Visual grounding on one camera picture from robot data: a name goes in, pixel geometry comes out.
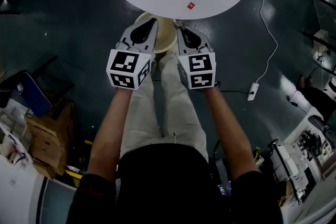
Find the dark floor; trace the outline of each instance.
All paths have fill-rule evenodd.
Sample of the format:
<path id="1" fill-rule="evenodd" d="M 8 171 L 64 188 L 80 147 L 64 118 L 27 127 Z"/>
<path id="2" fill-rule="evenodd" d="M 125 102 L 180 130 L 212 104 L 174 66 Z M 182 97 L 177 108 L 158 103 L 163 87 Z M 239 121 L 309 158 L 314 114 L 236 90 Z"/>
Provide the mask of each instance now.
<path id="1" fill-rule="evenodd" d="M 248 91 L 275 47 L 259 16 L 261 1 L 241 0 L 222 14 L 186 22 L 209 37 L 223 90 Z M 323 15 L 326 6 L 317 6 Z M 67 97 L 76 103 L 81 135 L 93 140 L 114 93 L 105 72 L 109 51 L 143 11 L 125 0 L 19 0 L 18 9 L 21 15 L 0 16 L 0 57 L 7 75 L 22 68 L 34 70 L 57 55 L 57 71 L 75 84 Z M 224 93 L 252 147 L 285 139 L 305 116 L 288 103 L 286 91 L 315 67 L 312 41 L 301 31 L 314 34 L 320 29 L 313 0 L 266 0 L 264 11 L 279 48 L 259 81 L 256 98 L 248 102 L 241 93 Z M 334 17 L 329 9 L 320 21 L 336 36 Z M 321 81 L 321 71 L 314 79 Z M 323 81 L 328 82 L 328 74 Z M 216 132 L 205 99 L 197 91 L 190 97 L 212 152 Z"/>

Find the wooden box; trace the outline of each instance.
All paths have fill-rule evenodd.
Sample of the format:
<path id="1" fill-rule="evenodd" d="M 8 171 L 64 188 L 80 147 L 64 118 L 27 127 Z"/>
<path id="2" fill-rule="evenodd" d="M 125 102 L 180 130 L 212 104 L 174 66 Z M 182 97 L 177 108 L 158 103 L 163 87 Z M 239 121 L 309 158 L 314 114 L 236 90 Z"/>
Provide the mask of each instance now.
<path id="1" fill-rule="evenodd" d="M 32 158 L 49 165 L 57 174 L 63 175 L 70 147 L 74 139 L 74 104 L 60 100 L 43 116 L 25 115 L 32 134 L 30 153 Z"/>

